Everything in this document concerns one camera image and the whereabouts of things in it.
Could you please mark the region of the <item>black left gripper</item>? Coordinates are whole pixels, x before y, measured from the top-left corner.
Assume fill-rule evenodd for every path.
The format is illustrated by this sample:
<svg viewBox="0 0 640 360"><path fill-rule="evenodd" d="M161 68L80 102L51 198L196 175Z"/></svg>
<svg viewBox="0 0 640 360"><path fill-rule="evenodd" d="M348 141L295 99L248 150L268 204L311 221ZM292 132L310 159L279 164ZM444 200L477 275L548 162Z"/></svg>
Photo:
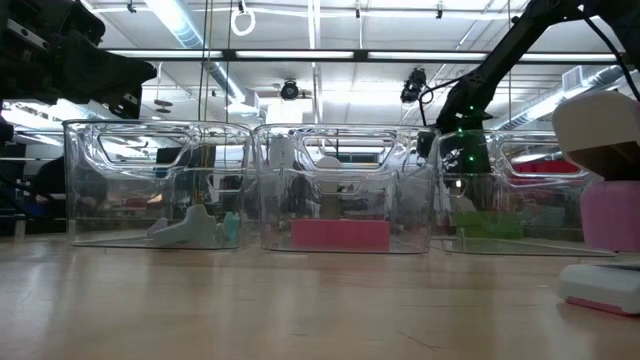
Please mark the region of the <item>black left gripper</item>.
<svg viewBox="0 0 640 360"><path fill-rule="evenodd" d="M141 86L156 68L101 49L105 33L80 0L0 0L0 102L93 100L137 118Z"/></svg>

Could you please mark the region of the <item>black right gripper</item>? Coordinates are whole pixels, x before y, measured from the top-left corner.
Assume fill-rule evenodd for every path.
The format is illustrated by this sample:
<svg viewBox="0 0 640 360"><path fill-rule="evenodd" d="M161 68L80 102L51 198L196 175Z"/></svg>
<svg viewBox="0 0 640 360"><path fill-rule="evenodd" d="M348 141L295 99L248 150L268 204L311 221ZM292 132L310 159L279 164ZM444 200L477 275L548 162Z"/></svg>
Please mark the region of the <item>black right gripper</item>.
<svg viewBox="0 0 640 360"><path fill-rule="evenodd" d="M444 174L489 174L491 164L485 134L482 130L455 127L441 133L436 125L427 125L418 133L418 158L425 160L419 176Z"/></svg>

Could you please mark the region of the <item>person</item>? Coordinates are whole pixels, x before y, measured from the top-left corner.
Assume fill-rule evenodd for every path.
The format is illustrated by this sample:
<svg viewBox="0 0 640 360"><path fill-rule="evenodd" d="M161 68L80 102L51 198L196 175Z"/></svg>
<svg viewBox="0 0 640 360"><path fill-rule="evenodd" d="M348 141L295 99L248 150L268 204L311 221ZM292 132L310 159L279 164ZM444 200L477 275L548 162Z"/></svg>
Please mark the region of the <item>person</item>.
<svg viewBox="0 0 640 360"><path fill-rule="evenodd" d="M64 158L59 157L44 164L33 178L31 185L51 196L66 192ZM74 209L78 215L93 215L107 197L106 179L91 168L75 173L71 181L76 187L77 201ZM66 216L66 201L49 201L40 194L34 195L35 205L31 209L41 216L63 218Z"/></svg>

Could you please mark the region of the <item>white bulb brass lamp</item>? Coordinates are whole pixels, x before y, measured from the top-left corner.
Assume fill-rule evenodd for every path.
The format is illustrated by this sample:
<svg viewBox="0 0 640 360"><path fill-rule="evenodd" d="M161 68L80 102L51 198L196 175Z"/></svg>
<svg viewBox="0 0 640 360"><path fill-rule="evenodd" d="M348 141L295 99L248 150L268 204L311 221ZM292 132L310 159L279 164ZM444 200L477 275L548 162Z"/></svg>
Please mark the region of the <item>white bulb brass lamp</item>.
<svg viewBox="0 0 640 360"><path fill-rule="evenodd" d="M339 220L343 218L340 203L340 186L345 180L342 163L335 157L323 156L315 163L318 171L313 175L313 183L319 195L319 217Z"/></svg>

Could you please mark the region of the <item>red bin storage shelf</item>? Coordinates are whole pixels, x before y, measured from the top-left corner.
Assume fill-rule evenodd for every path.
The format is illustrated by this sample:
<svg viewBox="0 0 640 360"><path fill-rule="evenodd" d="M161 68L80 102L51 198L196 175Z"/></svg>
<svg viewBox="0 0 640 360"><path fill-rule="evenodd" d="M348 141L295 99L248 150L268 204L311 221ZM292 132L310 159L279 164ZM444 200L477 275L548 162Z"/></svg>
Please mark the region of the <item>red bin storage shelf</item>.
<svg viewBox="0 0 640 360"><path fill-rule="evenodd" d="M513 169L521 174L575 174L580 169L565 160L541 160L513 165Z"/></svg>

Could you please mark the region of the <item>silver ventilation duct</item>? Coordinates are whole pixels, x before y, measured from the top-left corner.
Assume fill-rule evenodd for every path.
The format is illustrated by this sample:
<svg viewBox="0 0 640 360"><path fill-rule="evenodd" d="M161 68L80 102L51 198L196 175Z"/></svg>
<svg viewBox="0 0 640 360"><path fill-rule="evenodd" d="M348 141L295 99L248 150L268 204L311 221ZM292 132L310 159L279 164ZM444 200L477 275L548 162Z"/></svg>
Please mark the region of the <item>silver ventilation duct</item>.
<svg viewBox="0 0 640 360"><path fill-rule="evenodd" d="M213 51L205 48L203 32L184 0L144 0L144 2L184 48L197 51L204 72L230 101L243 103L246 100L244 89L221 62L213 60Z"/></svg>
<svg viewBox="0 0 640 360"><path fill-rule="evenodd" d="M561 82L509 114L494 118L484 125L485 130L513 130L550 116L562 102L577 95L600 90L613 90L626 83L619 65L578 65L561 76Z"/></svg>

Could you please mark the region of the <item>pink rectangular block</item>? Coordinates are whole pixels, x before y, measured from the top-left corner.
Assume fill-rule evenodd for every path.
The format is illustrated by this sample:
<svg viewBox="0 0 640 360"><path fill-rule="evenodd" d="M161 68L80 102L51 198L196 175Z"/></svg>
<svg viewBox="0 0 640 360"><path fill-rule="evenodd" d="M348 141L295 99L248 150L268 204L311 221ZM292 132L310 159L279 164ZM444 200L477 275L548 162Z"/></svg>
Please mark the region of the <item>pink rectangular block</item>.
<svg viewBox="0 0 640 360"><path fill-rule="evenodd" d="M291 247L337 252L390 251L391 224L384 220L295 219Z"/></svg>

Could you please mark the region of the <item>clear plastic bin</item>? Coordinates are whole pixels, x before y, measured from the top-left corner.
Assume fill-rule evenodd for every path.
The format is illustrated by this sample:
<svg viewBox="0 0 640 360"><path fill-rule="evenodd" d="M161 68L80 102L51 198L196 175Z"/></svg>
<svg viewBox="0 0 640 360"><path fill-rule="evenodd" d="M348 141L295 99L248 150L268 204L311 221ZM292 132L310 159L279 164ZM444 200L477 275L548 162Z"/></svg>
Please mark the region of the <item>clear plastic bin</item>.
<svg viewBox="0 0 640 360"><path fill-rule="evenodd" d="M321 219L315 163L323 156L342 163L343 218L391 224L391 247L381 254L422 254L431 235L437 171L419 176L418 133L425 128L391 125L275 124L254 132L259 185L261 244L291 247L291 221Z"/></svg>
<svg viewBox="0 0 640 360"><path fill-rule="evenodd" d="M480 176L439 172L432 244L453 253L607 257L584 241L580 197L596 176L521 174L514 164L565 160L551 131L484 131L492 171ZM464 238L456 234L455 213L494 211L517 214L521 239Z"/></svg>
<svg viewBox="0 0 640 360"><path fill-rule="evenodd" d="M68 121L64 125L69 241L76 246L232 250L254 241L252 138L249 129L203 121ZM107 181L93 215L74 209L76 172L91 168ZM215 243L156 245L146 230L158 219L181 222L202 204L216 218ZM223 219L240 216L236 248L224 247Z"/></svg>

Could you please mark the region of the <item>pink stapler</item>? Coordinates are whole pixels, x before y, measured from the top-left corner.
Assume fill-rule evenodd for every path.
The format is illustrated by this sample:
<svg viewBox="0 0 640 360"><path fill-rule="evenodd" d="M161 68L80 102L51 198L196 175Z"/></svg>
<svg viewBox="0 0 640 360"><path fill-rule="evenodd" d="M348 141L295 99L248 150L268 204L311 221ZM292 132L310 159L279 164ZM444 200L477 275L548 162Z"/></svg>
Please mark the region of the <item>pink stapler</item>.
<svg viewBox="0 0 640 360"><path fill-rule="evenodd" d="M640 100L615 91L558 105L552 124L564 158L600 179L580 197L586 245L640 254ZM640 262L578 264L560 273L565 302L640 317Z"/></svg>

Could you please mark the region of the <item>light blue staple remover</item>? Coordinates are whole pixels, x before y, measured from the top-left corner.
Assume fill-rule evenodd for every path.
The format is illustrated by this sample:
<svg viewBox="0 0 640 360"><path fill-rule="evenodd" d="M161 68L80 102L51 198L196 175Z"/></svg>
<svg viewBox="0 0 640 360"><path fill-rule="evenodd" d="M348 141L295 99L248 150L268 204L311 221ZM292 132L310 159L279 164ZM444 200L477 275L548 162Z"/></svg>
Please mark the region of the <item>light blue staple remover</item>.
<svg viewBox="0 0 640 360"><path fill-rule="evenodd" d="M151 239L156 245L187 241L198 247L210 248L215 243L216 227L216 218L207 213L204 205L197 204L186 210L181 222L154 231Z"/></svg>

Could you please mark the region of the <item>black aluminium rig frame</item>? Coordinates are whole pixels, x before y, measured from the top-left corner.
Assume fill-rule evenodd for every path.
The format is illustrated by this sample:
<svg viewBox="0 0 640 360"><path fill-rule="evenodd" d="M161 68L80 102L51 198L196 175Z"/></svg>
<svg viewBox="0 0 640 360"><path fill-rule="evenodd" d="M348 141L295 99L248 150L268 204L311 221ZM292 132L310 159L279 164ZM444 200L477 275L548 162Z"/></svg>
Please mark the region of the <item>black aluminium rig frame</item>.
<svg viewBox="0 0 640 360"><path fill-rule="evenodd" d="M486 52L369 51L369 50L211 50L213 60L225 62L391 62L479 64ZM196 50L188 49L108 49L108 52L145 61L196 61Z"/></svg>

